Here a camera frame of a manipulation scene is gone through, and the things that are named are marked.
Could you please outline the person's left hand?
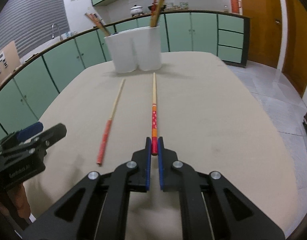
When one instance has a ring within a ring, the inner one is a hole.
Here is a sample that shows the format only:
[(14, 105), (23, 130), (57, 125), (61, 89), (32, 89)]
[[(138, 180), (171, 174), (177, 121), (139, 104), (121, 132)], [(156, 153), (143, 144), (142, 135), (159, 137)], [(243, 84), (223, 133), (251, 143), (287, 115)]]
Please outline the person's left hand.
[[(11, 202), (13, 203), (14, 207), (16, 208), (19, 217), (24, 219), (29, 219), (31, 215), (31, 209), (28, 203), (23, 183), (19, 184), (18, 186), (15, 186), (13, 189), (10, 189), (7, 192), (7, 194)], [(5, 217), (8, 217), (10, 215), (8, 208), (5, 207), (1, 202), (0, 202), (0, 212)]]

